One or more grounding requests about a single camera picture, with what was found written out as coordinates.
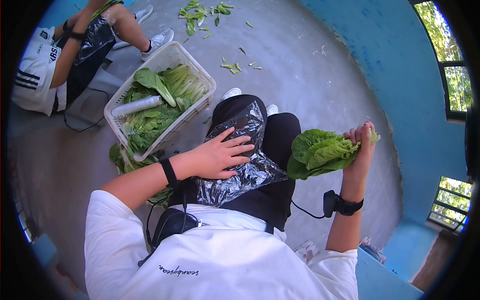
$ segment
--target sock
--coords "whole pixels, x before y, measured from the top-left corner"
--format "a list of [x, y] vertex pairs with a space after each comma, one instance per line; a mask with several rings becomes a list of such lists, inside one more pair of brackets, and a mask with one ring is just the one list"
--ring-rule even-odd
[[150, 46], [148, 47], [148, 50], [145, 51], [144, 53], [147, 53], [149, 52], [150, 50], [152, 50], [152, 40], [149, 40], [150, 41]]

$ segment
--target white t-shirt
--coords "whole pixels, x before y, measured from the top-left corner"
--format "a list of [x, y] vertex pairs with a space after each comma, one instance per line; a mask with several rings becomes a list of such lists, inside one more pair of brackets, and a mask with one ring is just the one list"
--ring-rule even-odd
[[67, 105], [67, 83], [50, 88], [61, 53], [61, 48], [54, 46], [54, 31], [54, 27], [35, 30], [22, 56], [12, 92], [12, 100], [18, 106], [48, 116], [52, 113], [55, 94], [59, 102], [57, 111], [64, 110]]
[[358, 299], [357, 250], [322, 251], [306, 265], [285, 233], [265, 232], [258, 218], [199, 204], [187, 211], [203, 225], [164, 239], [138, 267], [148, 255], [141, 221], [94, 191], [84, 247], [90, 299]]

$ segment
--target plastic crate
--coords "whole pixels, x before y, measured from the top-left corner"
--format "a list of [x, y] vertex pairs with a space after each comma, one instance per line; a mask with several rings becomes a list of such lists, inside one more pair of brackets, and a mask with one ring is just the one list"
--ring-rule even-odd
[[[160, 149], [164, 144], [172, 139], [173, 135], [180, 131], [182, 127], [189, 122], [195, 115], [200, 113], [205, 107], [210, 104], [213, 99], [213, 94], [216, 89], [216, 82], [208, 73], [197, 63], [197, 61], [183, 48], [179, 42], [169, 42], [162, 46], [157, 52], [155, 52], [146, 62], [144, 62], [140, 68], [149, 68], [154, 72], [164, 71], [167, 68], [174, 68], [179, 64], [188, 65], [190, 72], [197, 76], [208, 87], [208, 92], [194, 103], [187, 111], [185, 111], [178, 119], [175, 120], [165, 130], [161, 136], [144, 152], [137, 152], [133, 156], [136, 161], [143, 161], [145, 158]], [[112, 99], [107, 103], [103, 111], [105, 119], [109, 123], [115, 135], [118, 137], [123, 146], [128, 144], [128, 135], [123, 129], [123, 125], [126, 122], [125, 118], [116, 119], [112, 116], [112, 110], [122, 104], [123, 97], [127, 95], [130, 89], [130, 84], [135, 81], [132, 74], [125, 83], [118, 89], [113, 95]]]

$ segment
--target white sneaker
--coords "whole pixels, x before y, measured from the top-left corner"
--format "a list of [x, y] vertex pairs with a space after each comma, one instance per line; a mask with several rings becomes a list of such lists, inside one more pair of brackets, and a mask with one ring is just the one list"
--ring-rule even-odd
[[267, 117], [278, 113], [278, 107], [275, 104], [267, 106]]
[[154, 36], [150, 40], [150, 45], [152, 48], [148, 52], [140, 52], [142, 54], [142, 60], [146, 61], [152, 54], [154, 54], [160, 47], [164, 44], [171, 42], [173, 40], [173, 29], [169, 28], [162, 32], [159, 35]]
[[135, 12], [135, 18], [137, 19], [138, 24], [141, 24], [143, 21], [145, 21], [146, 18], [148, 18], [153, 12], [153, 5], [148, 4], [147, 7], [145, 7], [142, 10], [136, 11]]
[[237, 87], [234, 87], [231, 90], [229, 90], [228, 92], [226, 92], [225, 95], [223, 95], [222, 101], [227, 99], [227, 98], [230, 98], [230, 97], [233, 97], [233, 96], [238, 96], [238, 95], [241, 95], [241, 90]]

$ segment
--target blue wall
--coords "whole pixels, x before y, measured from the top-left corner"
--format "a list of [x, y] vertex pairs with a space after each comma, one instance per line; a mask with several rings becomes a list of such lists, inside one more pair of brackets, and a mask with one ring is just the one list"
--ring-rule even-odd
[[355, 267], [359, 300], [412, 300], [423, 292], [385, 268], [363, 249], [358, 249]]
[[438, 232], [430, 227], [402, 219], [384, 248], [385, 266], [404, 280], [413, 280], [437, 237]]
[[441, 176], [465, 181], [464, 125], [445, 121], [435, 53], [407, 0], [302, 0], [347, 45], [393, 129], [404, 216], [424, 222]]
[[[130, 6], [135, 0], [123, 0], [125, 6]], [[38, 24], [38, 27], [57, 27], [62, 25], [68, 18], [85, 7], [88, 0], [54, 0], [48, 11]]]

